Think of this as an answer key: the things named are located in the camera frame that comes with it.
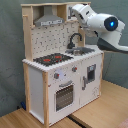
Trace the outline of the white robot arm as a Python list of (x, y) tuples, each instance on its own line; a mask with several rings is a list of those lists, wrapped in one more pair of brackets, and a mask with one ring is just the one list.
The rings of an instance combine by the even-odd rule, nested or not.
[(100, 50), (128, 53), (128, 46), (121, 46), (119, 40), (125, 24), (116, 16), (95, 13), (89, 5), (76, 4), (72, 8), (80, 26), (89, 37), (98, 37)]

